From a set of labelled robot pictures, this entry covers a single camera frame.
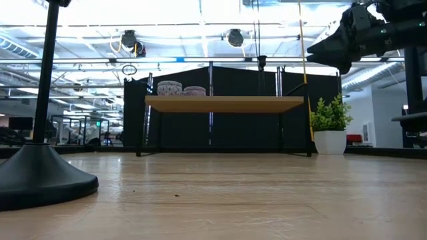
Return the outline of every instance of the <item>potted plant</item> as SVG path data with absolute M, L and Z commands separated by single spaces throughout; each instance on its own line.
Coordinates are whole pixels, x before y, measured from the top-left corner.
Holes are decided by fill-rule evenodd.
M 310 113 L 314 143 L 319 154 L 342 155 L 346 150 L 346 127 L 353 120 L 347 116 L 350 106 L 338 95 L 329 104 L 320 98 L 316 112 Z

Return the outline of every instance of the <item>red object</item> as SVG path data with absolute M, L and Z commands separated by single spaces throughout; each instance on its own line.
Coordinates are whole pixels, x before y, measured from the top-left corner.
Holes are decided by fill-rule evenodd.
M 361 143 L 361 142 L 363 142 L 362 136 L 357 135 L 357 134 L 348 134 L 347 135 L 347 142 Z

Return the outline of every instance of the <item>wooden shelf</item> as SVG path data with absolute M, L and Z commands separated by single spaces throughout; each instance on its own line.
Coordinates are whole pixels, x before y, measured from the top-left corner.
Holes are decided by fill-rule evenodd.
M 164 113 L 283 113 L 304 103 L 303 97 L 146 96 Z

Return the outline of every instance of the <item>wooden floor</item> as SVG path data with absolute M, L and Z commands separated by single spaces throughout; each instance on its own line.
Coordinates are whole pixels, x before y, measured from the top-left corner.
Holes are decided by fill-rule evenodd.
M 0 239 L 427 239 L 427 161 L 65 155 L 99 177 L 69 203 L 0 213 Z

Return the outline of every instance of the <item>computer monitor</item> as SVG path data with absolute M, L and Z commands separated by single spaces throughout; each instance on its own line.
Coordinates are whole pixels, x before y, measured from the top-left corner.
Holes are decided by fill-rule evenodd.
M 32 117 L 10 117 L 9 128 L 13 130 L 33 130 Z

